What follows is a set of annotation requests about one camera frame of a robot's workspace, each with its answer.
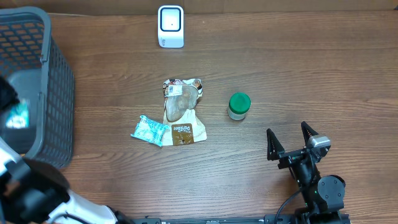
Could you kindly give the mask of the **green white tissue pack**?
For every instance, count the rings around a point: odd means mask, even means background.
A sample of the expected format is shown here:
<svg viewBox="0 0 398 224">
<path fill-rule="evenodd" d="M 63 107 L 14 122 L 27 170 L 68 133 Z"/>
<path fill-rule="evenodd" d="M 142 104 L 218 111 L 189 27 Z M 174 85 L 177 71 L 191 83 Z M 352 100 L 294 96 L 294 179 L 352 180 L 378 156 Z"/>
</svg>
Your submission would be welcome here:
<svg viewBox="0 0 398 224">
<path fill-rule="evenodd" d="M 6 120 L 6 127 L 10 129 L 24 129 L 29 127 L 30 101 L 22 99 L 13 106 Z"/>
</svg>

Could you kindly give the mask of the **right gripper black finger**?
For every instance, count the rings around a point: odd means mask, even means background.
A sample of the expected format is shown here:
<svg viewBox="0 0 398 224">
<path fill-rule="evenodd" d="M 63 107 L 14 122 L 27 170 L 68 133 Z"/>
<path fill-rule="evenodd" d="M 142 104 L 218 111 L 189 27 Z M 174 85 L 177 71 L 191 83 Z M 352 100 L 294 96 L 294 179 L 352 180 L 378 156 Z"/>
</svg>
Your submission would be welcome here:
<svg viewBox="0 0 398 224">
<path fill-rule="evenodd" d="M 267 129 L 267 160 L 274 161 L 279 160 L 280 155 L 285 152 L 285 149 L 275 136 L 271 128 Z"/>
<path fill-rule="evenodd" d="M 319 134 L 312 129 L 305 121 L 301 122 L 303 138 L 306 145 L 317 145 Z"/>
</svg>

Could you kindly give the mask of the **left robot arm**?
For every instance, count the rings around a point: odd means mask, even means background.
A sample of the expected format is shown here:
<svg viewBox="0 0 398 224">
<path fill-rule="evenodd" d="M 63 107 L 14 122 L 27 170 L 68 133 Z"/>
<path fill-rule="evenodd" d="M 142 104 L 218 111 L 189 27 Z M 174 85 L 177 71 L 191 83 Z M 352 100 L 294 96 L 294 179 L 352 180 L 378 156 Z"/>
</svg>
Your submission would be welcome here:
<svg viewBox="0 0 398 224">
<path fill-rule="evenodd" d="M 38 69 L 1 79 L 1 219 L 12 223 L 129 223 L 75 192 L 59 168 L 73 154 L 73 113 L 47 103 Z"/>
</svg>

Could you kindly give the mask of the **brown pastry bag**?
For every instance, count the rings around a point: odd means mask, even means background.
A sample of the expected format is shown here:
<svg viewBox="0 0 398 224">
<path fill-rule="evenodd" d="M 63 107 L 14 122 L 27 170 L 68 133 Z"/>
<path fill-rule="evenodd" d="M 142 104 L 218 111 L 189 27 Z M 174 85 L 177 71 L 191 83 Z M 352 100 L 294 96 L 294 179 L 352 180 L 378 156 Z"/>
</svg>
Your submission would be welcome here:
<svg viewBox="0 0 398 224">
<path fill-rule="evenodd" d="M 163 82 L 164 119 L 169 127 L 162 136 L 164 146 L 179 146 L 207 140 L 205 125 L 196 115 L 203 95 L 200 79 L 168 79 Z"/>
</svg>

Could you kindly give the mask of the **green lid jar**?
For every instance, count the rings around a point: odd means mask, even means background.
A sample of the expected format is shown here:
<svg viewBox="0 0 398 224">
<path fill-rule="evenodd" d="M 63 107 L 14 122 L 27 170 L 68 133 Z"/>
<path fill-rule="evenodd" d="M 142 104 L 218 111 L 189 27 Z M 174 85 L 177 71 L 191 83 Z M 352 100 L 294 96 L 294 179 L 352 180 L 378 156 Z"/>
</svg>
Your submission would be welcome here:
<svg viewBox="0 0 398 224">
<path fill-rule="evenodd" d="M 243 92 L 236 92 L 229 99 L 227 114 L 231 119 L 239 121 L 246 117 L 250 107 L 250 97 Z"/>
</svg>

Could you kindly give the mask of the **teal white snack packet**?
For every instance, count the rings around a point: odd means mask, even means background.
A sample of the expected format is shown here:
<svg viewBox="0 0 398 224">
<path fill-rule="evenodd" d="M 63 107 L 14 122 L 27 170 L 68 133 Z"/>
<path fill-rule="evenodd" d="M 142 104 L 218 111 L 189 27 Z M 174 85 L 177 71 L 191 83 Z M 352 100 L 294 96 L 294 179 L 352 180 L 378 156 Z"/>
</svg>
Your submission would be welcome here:
<svg viewBox="0 0 398 224">
<path fill-rule="evenodd" d="M 162 147 L 163 135 L 169 129 L 170 127 L 166 124 L 158 123 L 145 115 L 140 115 L 140 121 L 136 124 L 131 137 Z"/>
</svg>

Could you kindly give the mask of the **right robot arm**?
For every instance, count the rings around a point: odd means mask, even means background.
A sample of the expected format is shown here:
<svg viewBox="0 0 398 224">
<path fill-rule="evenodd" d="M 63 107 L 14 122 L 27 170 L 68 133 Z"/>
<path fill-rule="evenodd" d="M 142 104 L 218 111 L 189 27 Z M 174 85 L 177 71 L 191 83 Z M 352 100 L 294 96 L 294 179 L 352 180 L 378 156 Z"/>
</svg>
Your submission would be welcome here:
<svg viewBox="0 0 398 224">
<path fill-rule="evenodd" d="M 301 149 L 287 152 L 271 129 L 267 129 L 267 159 L 278 161 L 279 169 L 289 169 L 298 184 L 293 193 L 278 209 L 275 215 L 266 215 L 271 223 L 350 223 L 348 215 L 342 215 L 344 208 L 345 181 L 338 175 L 322 177 L 316 166 L 331 148 L 331 140 L 316 132 L 306 122 L 301 122 L 305 145 Z M 305 202 L 292 215 L 281 215 L 285 206 L 297 195 Z"/>
</svg>

